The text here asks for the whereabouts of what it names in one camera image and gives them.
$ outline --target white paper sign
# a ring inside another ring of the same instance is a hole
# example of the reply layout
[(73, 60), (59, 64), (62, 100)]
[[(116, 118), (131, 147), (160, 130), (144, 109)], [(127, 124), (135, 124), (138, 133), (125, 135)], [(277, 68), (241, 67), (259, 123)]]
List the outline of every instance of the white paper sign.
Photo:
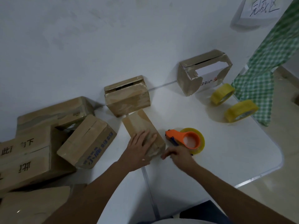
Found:
[(217, 85), (217, 75), (228, 67), (226, 62), (218, 61), (215, 64), (195, 70), (199, 77), (202, 77), (202, 84), (197, 92), (212, 88)]
[(261, 26), (280, 18), (283, 0), (246, 0), (238, 24)]

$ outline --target white wall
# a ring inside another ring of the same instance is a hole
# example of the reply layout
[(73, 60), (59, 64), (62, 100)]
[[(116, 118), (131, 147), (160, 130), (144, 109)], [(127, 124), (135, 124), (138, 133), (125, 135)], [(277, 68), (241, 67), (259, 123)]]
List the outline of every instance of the white wall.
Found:
[(299, 50), (283, 64), (283, 67), (299, 79)]
[(19, 115), (77, 96), (104, 103), (104, 86), (137, 75), (163, 85), (211, 49), (230, 57), (232, 82), (275, 24), (232, 30), (241, 1), (0, 0), (0, 141)]

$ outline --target green gingham fabric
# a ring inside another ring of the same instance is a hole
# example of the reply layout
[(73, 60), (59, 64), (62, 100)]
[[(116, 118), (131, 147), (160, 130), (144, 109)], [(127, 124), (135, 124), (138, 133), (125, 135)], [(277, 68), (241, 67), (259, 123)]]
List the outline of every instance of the green gingham fabric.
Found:
[(252, 100), (259, 110), (253, 115), (270, 123), (274, 79), (271, 69), (284, 64), (299, 49), (299, 0), (293, 0), (280, 20), (249, 59), (248, 71), (231, 84), (240, 100)]

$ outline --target tiled floor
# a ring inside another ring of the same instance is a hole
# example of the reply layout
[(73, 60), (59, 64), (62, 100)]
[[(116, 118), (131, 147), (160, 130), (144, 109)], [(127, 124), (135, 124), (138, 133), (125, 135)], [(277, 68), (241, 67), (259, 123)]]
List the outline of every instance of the tiled floor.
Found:
[(292, 102), (299, 89), (278, 71), (274, 77), (271, 123), (263, 129), (282, 149), (285, 163), (281, 169), (239, 189), (299, 223), (299, 106)]

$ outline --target small cardboard box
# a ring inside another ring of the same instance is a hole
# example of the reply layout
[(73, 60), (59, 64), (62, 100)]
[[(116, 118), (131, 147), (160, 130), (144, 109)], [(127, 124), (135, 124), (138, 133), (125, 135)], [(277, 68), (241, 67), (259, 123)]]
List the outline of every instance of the small cardboard box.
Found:
[(19, 116), (16, 136), (50, 125), (61, 131), (74, 131), (89, 114), (94, 115), (92, 105), (85, 97), (77, 97)]
[(106, 122), (88, 115), (57, 154), (77, 168), (93, 168), (115, 137)]
[(30, 192), (7, 193), (0, 205), (0, 223), (42, 224), (54, 211), (71, 196), (82, 191), (85, 186), (85, 184), (77, 184)]
[(177, 81), (186, 96), (218, 86), (230, 70), (228, 56), (212, 50), (179, 63)]
[(150, 95), (142, 75), (104, 89), (106, 105), (116, 117), (150, 106)]
[(154, 135), (157, 134), (155, 142), (149, 147), (147, 155), (149, 157), (154, 157), (158, 154), (161, 154), (166, 147), (166, 143), (156, 130), (148, 116), (145, 112), (140, 109), (137, 112), (132, 113), (131, 115), (122, 119), (125, 128), (127, 129), (129, 135), (132, 137), (135, 133), (138, 133), (142, 130), (150, 130), (150, 133), (145, 138), (145, 143)]
[(76, 171), (56, 154), (66, 139), (67, 133), (49, 126), (9, 141), (9, 149), (0, 144), (5, 151), (0, 159), (0, 196), (22, 186)]

